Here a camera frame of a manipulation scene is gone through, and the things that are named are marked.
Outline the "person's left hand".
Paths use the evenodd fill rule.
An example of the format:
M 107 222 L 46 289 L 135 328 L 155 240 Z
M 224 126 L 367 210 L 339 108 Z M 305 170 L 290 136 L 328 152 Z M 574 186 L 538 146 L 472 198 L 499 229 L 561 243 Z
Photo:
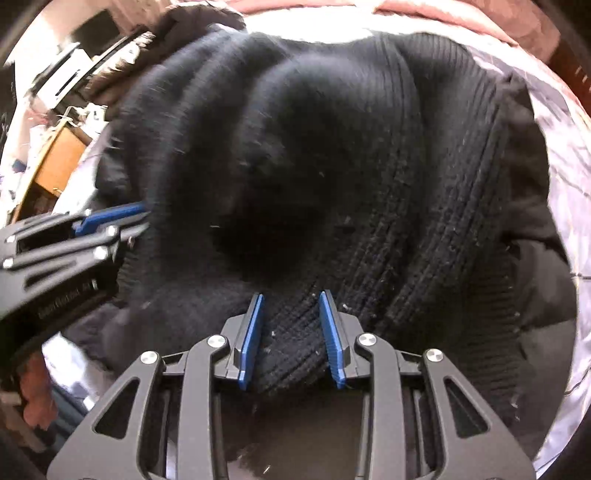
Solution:
M 33 353 L 18 369 L 23 419 L 31 428 L 47 431 L 57 417 L 51 377 L 41 351 Z

